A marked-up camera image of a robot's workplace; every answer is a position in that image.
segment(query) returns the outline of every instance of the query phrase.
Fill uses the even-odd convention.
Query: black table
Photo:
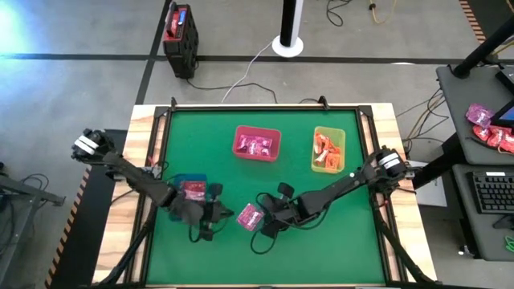
[[[455,193],[459,200],[459,208],[449,208],[456,213],[460,210],[460,225],[466,239],[466,245],[475,258],[483,258],[487,261],[510,261],[514,262],[514,253],[505,249],[505,236],[514,237],[514,230],[495,229],[492,225],[500,220],[500,214],[479,214],[476,209],[471,184],[466,173],[474,171],[484,172],[514,172],[514,167],[507,166],[477,166],[477,165],[454,165],[449,172],[452,176],[452,184],[445,183],[447,195]]]
[[[466,112],[473,103],[498,111],[514,100],[512,93],[504,87],[495,74],[496,67],[477,67],[469,77],[459,79],[451,74],[449,67],[437,68],[437,76],[444,97],[450,109],[456,133],[443,144],[443,155],[416,173],[413,180],[417,189],[455,164],[471,165],[514,165],[514,157],[499,154],[494,149],[485,148],[469,138],[474,136],[472,124],[466,119]]]

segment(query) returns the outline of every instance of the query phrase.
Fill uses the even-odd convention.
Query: green mat
[[[282,132],[274,163],[235,157],[232,142],[238,125],[275,128]],[[331,175],[311,170],[312,136],[316,126],[346,132],[345,169]],[[383,270],[373,215],[365,187],[334,202],[327,218],[314,230],[289,229],[279,234],[265,255],[250,250],[252,232],[237,215],[255,195],[277,194],[283,181],[296,193],[321,189],[362,165],[354,111],[303,112],[175,112],[165,178],[176,173],[205,173],[208,182],[223,184],[222,202],[235,212],[213,242],[191,243],[187,225],[157,213],[149,260],[148,284],[329,284],[383,283]],[[271,239],[261,234],[256,250]]]

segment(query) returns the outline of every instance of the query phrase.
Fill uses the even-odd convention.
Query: black keyboard
[[[480,214],[514,214],[514,173],[474,172],[467,176]]]

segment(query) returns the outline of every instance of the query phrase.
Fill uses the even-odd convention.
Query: concrete floor
[[[189,0],[200,33],[200,55],[254,55],[279,31],[275,0]],[[366,0],[339,11],[343,27],[325,17],[325,0],[306,0],[300,35],[304,56],[463,58],[478,44],[458,0],[399,2],[391,22],[377,26]],[[0,53],[147,55],[163,1],[63,0],[0,2]],[[390,4],[384,2],[381,12]],[[272,50],[264,55],[273,55]],[[84,166],[71,160],[70,146],[83,128],[129,126],[145,61],[15,60],[0,58],[0,160],[22,178],[45,173],[48,190],[68,196],[63,207],[45,206],[35,219],[35,236],[16,266],[13,286],[43,287]],[[191,81],[198,86],[231,85],[246,63],[201,63]],[[248,81],[276,92],[281,103],[326,96],[330,102],[391,102],[395,111],[430,97],[438,88],[434,65],[255,63]],[[145,104],[215,104],[224,91],[199,91],[174,78],[169,64],[156,62]],[[238,88],[227,103],[270,103],[259,88]],[[417,117],[422,108],[410,112]],[[443,105],[439,113],[448,114]],[[398,121],[406,136],[411,122]],[[437,119],[429,120],[434,124]],[[427,134],[445,140],[447,120]],[[411,158],[430,161],[439,144],[417,140]],[[435,270],[445,283],[510,288],[511,263],[486,263],[457,255],[455,228],[423,216]]]

